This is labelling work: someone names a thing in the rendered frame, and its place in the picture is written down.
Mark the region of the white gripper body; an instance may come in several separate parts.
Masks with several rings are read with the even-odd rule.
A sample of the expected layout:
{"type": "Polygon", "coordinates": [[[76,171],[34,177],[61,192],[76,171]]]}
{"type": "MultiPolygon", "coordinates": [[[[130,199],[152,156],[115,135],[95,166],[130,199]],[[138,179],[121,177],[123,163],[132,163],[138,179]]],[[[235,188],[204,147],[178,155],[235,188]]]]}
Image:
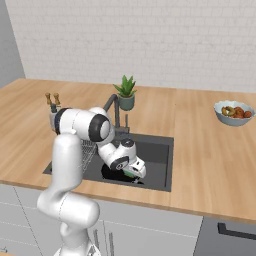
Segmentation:
{"type": "Polygon", "coordinates": [[[143,160],[137,160],[129,166],[130,172],[139,178],[144,178],[146,176],[146,166],[143,160]]]}

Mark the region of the green sponge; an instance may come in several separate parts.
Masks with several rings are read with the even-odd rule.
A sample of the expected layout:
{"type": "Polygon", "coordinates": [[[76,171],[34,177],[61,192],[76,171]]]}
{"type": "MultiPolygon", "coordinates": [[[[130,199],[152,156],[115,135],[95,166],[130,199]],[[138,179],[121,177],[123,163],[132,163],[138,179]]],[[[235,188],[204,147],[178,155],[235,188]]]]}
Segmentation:
{"type": "Polygon", "coordinates": [[[123,169],[123,173],[124,173],[125,176],[130,177],[130,178],[140,178],[139,176],[137,176],[137,175],[135,175],[135,174],[133,174],[133,173],[127,171],[127,170],[124,170],[124,169],[123,169]]]}

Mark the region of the dark grey sink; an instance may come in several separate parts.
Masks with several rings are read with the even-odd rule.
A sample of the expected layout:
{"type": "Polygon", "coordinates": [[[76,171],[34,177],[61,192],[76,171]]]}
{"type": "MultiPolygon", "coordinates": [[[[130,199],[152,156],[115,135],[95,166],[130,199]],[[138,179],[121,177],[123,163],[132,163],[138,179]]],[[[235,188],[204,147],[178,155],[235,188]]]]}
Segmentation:
{"type": "Polygon", "coordinates": [[[174,139],[130,133],[116,136],[113,144],[118,146],[124,138],[130,138],[135,142],[137,156],[145,162],[146,176],[139,178],[141,184],[104,179],[101,169],[105,163],[98,153],[93,156],[86,172],[83,172],[83,179],[170,192],[174,139]]]}

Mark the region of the black pan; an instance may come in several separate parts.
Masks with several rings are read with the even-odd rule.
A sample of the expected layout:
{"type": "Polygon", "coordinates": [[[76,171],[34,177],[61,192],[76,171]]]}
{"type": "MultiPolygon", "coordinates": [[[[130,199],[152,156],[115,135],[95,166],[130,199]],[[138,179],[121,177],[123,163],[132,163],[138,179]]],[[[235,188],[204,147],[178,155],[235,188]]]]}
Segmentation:
{"type": "Polygon", "coordinates": [[[141,181],[137,177],[129,177],[122,170],[113,171],[106,164],[101,169],[102,177],[107,180],[115,180],[126,183],[141,184],[141,181]]]}

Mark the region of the grey panel under sink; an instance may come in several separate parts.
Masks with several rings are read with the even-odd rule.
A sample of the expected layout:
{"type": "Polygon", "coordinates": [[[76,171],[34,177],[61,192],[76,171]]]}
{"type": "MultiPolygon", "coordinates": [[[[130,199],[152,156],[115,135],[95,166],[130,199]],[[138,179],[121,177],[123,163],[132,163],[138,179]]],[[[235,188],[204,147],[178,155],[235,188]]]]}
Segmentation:
{"type": "Polygon", "coordinates": [[[100,218],[118,224],[197,237],[202,217],[123,203],[97,200],[100,218]]]}

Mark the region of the dark grey tap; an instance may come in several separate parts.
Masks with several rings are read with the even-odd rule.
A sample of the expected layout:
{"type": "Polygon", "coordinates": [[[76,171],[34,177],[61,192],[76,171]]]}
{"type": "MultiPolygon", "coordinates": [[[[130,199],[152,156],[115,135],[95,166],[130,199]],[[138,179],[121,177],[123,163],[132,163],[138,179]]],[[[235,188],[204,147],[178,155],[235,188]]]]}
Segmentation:
{"type": "Polygon", "coordinates": [[[117,133],[130,133],[130,127],[128,125],[121,126],[120,125],[120,112],[119,112],[119,100],[116,94],[112,94],[106,104],[104,105],[103,109],[108,111],[111,105],[114,105],[114,113],[115,113],[115,131],[117,133]]]}

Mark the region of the grey cupboard door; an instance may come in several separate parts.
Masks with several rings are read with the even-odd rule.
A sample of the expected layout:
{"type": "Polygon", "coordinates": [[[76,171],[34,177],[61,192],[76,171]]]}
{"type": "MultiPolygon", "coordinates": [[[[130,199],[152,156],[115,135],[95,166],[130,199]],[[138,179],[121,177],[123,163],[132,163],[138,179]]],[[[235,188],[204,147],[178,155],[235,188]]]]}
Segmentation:
{"type": "Polygon", "coordinates": [[[15,187],[15,190],[42,255],[53,256],[63,244],[60,235],[60,221],[50,218],[37,209],[37,199],[41,190],[18,186],[15,187]]]}
{"type": "Polygon", "coordinates": [[[193,256],[197,237],[105,221],[113,233],[115,256],[193,256]]]}

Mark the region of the green plant in grey pot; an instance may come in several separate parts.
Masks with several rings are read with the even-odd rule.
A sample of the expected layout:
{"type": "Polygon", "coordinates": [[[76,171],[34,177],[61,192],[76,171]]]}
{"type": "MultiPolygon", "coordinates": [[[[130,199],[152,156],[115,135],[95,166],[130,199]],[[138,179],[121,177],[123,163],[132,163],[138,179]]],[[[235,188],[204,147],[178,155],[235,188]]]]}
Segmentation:
{"type": "Polygon", "coordinates": [[[135,105],[135,84],[136,82],[133,80],[133,77],[127,78],[123,76],[121,85],[114,85],[118,91],[119,106],[124,111],[132,110],[135,105]]]}

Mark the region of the white pot of wooden tools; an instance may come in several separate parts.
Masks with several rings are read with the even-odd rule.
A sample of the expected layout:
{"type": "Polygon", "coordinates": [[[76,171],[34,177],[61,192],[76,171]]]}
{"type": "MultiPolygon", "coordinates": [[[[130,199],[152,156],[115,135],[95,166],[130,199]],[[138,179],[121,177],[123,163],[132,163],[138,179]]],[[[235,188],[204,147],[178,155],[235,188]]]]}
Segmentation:
{"type": "Polygon", "coordinates": [[[49,112],[49,122],[51,129],[56,132],[56,125],[55,125],[55,116],[57,115],[58,111],[61,109],[61,102],[59,99],[59,94],[54,93],[51,95],[49,92],[45,94],[47,105],[50,107],[49,112]]]}

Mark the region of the pale blue bowl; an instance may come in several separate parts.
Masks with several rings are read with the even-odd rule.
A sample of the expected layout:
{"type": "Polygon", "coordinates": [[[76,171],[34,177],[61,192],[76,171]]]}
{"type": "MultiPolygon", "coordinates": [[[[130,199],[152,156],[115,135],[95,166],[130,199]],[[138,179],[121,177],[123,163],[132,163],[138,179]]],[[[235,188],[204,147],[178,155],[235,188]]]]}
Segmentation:
{"type": "Polygon", "coordinates": [[[230,101],[230,100],[224,100],[219,101],[214,104],[214,111],[219,121],[221,121],[223,124],[229,125],[229,126],[243,126],[246,123],[248,123],[252,118],[256,117],[256,109],[253,109],[251,106],[243,103],[243,102],[237,102],[237,101],[230,101]],[[233,118],[231,116],[225,116],[222,113],[223,107],[241,107],[243,111],[250,111],[252,116],[248,118],[233,118]]]}

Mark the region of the yellow-green fruit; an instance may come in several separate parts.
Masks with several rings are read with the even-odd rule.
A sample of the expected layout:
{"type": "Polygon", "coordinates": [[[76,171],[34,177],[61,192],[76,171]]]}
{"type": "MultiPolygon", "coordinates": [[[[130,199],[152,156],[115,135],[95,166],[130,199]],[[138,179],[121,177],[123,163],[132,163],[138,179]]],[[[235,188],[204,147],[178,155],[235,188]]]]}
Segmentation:
{"type": "Polygon", "coordinates": [[[230,106],[225,106],[222,108],[222,114],[224,116],[233,117],[235,115],[235,109],[230,106]]]}

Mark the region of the grey dishwasher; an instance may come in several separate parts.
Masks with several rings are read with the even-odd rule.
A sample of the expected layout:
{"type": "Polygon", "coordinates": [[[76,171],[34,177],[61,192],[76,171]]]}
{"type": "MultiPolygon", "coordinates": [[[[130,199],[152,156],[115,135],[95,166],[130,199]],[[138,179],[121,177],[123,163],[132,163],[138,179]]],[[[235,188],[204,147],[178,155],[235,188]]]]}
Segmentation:
{"type": "Polygon", "coordinates": [[[229,230],[256,234],[256,224],[204,217],[193,256],[256,256],[256,241],[218,233],[217,223],[229,230]]]}

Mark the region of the grey drawer stack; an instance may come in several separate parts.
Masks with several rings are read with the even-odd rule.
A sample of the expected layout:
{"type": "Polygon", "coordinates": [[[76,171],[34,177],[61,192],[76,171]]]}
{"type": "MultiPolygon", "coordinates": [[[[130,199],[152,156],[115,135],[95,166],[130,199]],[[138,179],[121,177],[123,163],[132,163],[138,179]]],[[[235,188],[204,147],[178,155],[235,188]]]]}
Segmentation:
{"type": "Polygon", "coordinates": [[[0,251],[43,256],[15,189],[4,184],[0,184],[0,251]]]}

